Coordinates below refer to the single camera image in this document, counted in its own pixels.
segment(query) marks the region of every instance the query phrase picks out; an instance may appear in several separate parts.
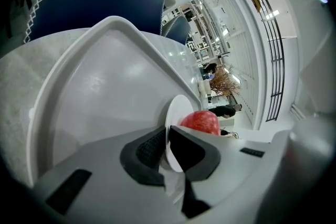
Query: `apple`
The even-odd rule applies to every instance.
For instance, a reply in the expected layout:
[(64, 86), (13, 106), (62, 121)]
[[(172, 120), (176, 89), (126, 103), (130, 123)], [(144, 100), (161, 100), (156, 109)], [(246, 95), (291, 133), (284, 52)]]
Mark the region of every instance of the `apple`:
[(189, 114), (183, 119), (181, 126), (208, 134), (221, 135), (218, 118), (210, 111), (196, 111)]

